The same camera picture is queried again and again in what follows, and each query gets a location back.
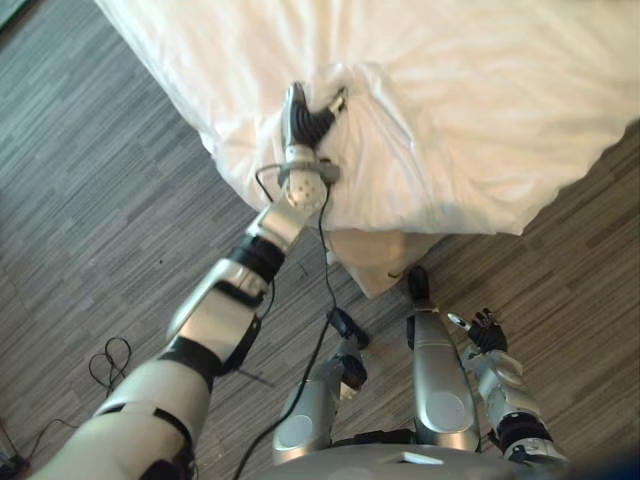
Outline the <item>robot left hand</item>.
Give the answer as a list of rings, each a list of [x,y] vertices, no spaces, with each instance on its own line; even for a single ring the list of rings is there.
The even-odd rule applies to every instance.
[[[293,82],[287,89],[281,117],[283,149],[303,146],[314,151],[345,109],[347,93],[345,87],[339,88],[325,107],[312,111],[303,85]]]

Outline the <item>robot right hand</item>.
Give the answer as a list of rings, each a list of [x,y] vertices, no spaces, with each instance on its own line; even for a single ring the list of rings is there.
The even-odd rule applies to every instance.
[[[506,336],[490,309],[483,308],[476,312],[471,321],[465,320],[455,312],[448,312],[446,316],[456,327],[465,331],[468,338],[482,353],[508,350]]]

